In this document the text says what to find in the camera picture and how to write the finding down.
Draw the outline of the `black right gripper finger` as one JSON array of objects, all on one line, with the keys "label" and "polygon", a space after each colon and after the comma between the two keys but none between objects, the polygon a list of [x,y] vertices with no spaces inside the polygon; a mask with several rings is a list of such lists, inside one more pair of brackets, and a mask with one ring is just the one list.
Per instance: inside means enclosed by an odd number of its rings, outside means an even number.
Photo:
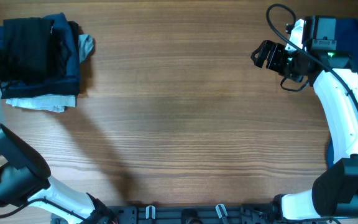
[{"label": "black right gripper finger", "polygon": [[265,62],[263,53],[261,53],[260,51],[253,51],[251,53],[250,58],[256,67],[262,68],[262,66]]},{"label": "black right gripper finger", "polygon": [[272,47],[274,45],[274,42],[271,40],[264,40],[260,46],[255,50],[255,53],[258,56],[267,56],[269,52],[271,51]]}]

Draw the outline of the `black polo shirt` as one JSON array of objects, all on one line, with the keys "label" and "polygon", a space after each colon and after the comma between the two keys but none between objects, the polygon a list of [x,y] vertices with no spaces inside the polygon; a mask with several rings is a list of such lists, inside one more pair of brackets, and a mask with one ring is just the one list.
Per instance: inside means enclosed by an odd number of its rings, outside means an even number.
[{"label": "black polo shirt", "polygon": [[0,46],[0,82],[42,83],[63,75],[68,52],[53,31],[54,20],[7,19]]}]

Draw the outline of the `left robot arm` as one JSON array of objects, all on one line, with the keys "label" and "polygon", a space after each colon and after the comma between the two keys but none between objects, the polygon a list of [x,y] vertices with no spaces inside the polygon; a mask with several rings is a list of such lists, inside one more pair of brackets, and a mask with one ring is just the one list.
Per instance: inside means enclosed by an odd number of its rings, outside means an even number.
[{"label": "left robot arm", "polygon": [[0,89],[0,207],[39,207],[68,223],[117,223],[118,217],[100,200],[77,192],[51,175],[45,159],[4,124]]}]

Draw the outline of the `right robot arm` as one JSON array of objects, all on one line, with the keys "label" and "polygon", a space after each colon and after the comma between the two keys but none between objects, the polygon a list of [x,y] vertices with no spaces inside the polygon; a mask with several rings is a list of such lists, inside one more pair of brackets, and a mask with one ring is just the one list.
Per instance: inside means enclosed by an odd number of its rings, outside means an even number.
[{"label": "right robot arm", "polygon": [[255,66],[313,88],[333,144],[328,170],[311,189],[275,198],[279,220],[358,218],[358,71],[339,44],[340,25],[335,17],[298,19],[287,25],[283,44],[265,40],[251,54]]}]

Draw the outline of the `folded black garment underneath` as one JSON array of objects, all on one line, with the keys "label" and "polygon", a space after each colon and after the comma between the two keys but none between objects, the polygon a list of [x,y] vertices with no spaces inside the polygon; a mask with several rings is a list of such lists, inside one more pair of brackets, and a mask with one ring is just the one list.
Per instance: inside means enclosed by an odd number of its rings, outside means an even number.
[{"label": "folded black garment underneath", "polygon": [[78,95],[80,92],[80,59],[78,56],[79,25],[74,21],[55,18],[54,29],[59,38],[68,47],[71,55],[64,68],[63,75],[47,78],[41,84],[19,82],[2,91],[2,98],[32,98],[47,94]]}]

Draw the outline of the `folded white garment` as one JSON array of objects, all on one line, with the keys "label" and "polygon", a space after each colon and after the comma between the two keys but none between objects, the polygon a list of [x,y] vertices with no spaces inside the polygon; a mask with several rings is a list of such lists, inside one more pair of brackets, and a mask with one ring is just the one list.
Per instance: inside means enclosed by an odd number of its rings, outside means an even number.
[{"label": "folded white garment", "polygon": [[[81,34],[78,36],[78,56],[80,63],[86,60],[93,49],[94,40],[91,35]],[[62,113],[66,107],[76,106],[76,96],[47,94],[32,98],[11,98],[6,100],[6,104],[30,110],[45,110]]]}]

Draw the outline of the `folded blue garment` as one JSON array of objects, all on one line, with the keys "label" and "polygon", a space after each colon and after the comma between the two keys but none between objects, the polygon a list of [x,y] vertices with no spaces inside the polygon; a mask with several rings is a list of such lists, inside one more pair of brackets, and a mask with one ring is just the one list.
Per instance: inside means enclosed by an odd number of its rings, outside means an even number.
[{"label": "folded blue garment", "polygon": [[63,80],[73,51],[71,27],[57,18],[6,19],[0,26],[0,87],[34,88]]}]

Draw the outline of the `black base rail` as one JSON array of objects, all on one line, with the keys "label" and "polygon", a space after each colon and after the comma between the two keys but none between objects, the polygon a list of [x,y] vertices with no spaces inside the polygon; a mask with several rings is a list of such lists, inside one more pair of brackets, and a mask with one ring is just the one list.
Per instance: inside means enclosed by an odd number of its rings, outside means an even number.
[{"label": "black base rail", "polygon": [[279,217],[278,209],[271,204],[244,204],[241,206],[197,207],[124,207],[109,208],[117,216],[114,223],[122,224],[266,224],[300,223],[299,220],[284,220]]}]

